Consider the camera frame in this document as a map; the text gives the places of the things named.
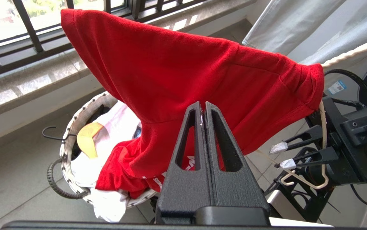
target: sticker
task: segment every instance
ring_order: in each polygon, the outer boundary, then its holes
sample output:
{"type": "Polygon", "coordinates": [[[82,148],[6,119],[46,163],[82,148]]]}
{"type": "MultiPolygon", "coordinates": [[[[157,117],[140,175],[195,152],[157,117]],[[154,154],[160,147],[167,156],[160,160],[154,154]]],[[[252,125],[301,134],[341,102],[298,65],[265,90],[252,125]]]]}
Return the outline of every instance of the sticker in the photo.
{"type": "Polygon", "coordinates": [[[327,90],[331,93],[331,95],[336,94],[342,90],[345,90],[347,88],[344,83],[339,80],[338,82],[334,83],[332,86],[330,86],[327,90]]]}

